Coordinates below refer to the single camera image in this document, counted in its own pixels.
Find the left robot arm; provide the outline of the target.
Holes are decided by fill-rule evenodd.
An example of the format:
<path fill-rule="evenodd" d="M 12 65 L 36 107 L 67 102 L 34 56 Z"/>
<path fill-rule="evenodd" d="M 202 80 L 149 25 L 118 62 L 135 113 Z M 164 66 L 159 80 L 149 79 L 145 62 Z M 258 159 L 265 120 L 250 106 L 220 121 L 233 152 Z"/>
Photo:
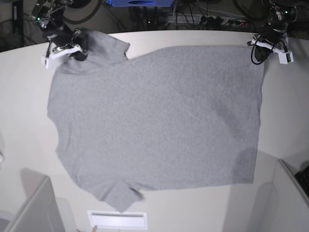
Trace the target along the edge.
<path fill-rule="evenodd" d="M 251 62 L 260 65 L 275 53 L 279 57 L 280 64 L 288 64 L 294 61 L 293 53 L 288 48 L 287 29 L 289 23 L 295 22 L 297 8 L 293 4 L 276 3 L 270 1 L 269 16 L 261 30 L 247 42 L 252 47 Z"/>

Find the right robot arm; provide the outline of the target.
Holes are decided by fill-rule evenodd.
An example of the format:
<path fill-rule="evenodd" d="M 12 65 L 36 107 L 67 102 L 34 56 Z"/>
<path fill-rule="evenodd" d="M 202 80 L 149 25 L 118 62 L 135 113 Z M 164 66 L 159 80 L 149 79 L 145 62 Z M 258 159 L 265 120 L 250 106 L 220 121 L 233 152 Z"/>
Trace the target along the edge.
<path fill-rule="evenodd" d="M 34 5 L 30 19 L 49 42 L 47 55 L 81 45 L 80 30 L 71 30 L 64 21 L 64 12 L 73 3 L 72 0 L 38 0 Z"/>

